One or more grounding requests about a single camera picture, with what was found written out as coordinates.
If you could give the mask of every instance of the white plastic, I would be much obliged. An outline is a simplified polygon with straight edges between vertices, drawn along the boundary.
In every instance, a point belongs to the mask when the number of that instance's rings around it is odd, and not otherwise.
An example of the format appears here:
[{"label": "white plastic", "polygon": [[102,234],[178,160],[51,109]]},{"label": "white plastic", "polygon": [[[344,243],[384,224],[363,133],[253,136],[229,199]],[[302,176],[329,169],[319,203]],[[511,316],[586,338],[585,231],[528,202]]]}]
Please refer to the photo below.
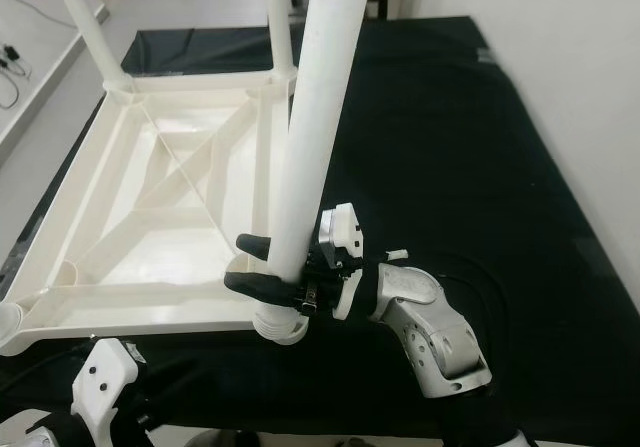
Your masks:
[{"label": "white plastic", "polygon": [[64,0],[69,13],[78,26],[87,48],[93,56],[106,84],[122,90],[131,89],[131,78],[125,74],[105,42],[100,24],[91,12],[86,0]]},{"label": "white plastic", "polygon": [[0,355],[40,339],[252,321],[266,338],[301,339],[306,318],[256,308],[222,279],[229,263],[267,270],[236,258],[240,233],[271,236],[271,272],[298,276],[366,0],[311,0],[290,134],[295,69],[283,0],[268,0],[273,71],[135,79],[86,2],[65,2],[107,95],[2,303],[20,320],[0,325]]},{"label": "white plastic", "polygon": [[118,339],[96,342],[71,387],[71,413],[82,417],[95,445],[113,446],[111,421],[118,411],[114,405],[137,378],[138,366]]},{"label": "white plastic", "polygon": [[[331,242],[334,247],[344,247],[353,258],[363,257],[364,237],[356,212],[351,204],[339,204],[336,206],[331,222]],[[362,279],[362,269],[353,272],[342,285],[342,294],[335,309],[333,317],[345,320],[351,311],[356,289]]]},{"label": "white plastic", "polygon": [[[287,282],[298,280],[309,250],[366,2],[309,0],[268,259]],[[257,315],[281,334],[294,312],[260,304]]]},{"label": "white plastic", "polygon": [[531,444],[527,442],[524,434],[521,431],[518,431],[518,435],[516,435],[513,439],[504,444],[497,445],[496,447],[531,447]]},{"label": "white plastic", "polygon": [[387,254],[387,262],[409,258],[409,251],[407,249],[390,250],[386,254]]},{"label": "white plastic", "polygon": [[251,329],[254,301],[223,277],[238,234],[271,233],[290,82],[264,71],[127,85],[83,0],[66,1],[107,94],[0,304],[0,354],[49,338]]},{"label": "white plastic", "polygon": [[25,437],[11,444],[3,444],[1,447],[61,447],[53,432],[46,427],[38,427],[29,431]]},{"label": "white plastic", "polygon": [[295,77],[289,31],[289,0],[267,0],[273,71],[276,78]]},{"label": "white plastic", "polygon": [[396,333],[425,397],[461,394],[491,382],[473,329],[431,275],[387,264],[378,270],[378,306],[371,320]]}]

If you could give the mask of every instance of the black tablecloth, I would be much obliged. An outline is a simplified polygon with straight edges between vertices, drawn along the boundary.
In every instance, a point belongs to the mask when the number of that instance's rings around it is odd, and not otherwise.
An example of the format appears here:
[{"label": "black tablecloth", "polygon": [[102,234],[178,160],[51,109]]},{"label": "black tablecloth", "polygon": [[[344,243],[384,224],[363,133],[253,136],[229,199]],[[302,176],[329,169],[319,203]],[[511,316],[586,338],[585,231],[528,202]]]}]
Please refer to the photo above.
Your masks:
[{"label": "black tablecloth", "polygon": [[[292,37],[298,52],[301,27]],[[250,71],[269,68],[269,52],[262,28],[139,32],[123,65],[135,75]],[[364,24],[322,207],[347,201],[367,252],[407,248],[411,265],[440,276],[535,438],[634,443],[640,318],[470,19]],[[253,332],[136,341],[150,365],[198,359],[175,401],[179,424],[435,436],[436,404],[399,343],[364,320],[375,290],[366,272],[350,318],[314,318],[292,347]],[[73,343],[40,342],[0,371]],[[66,407],[79,365],[43,370],[4,399],[4,413]]]}]

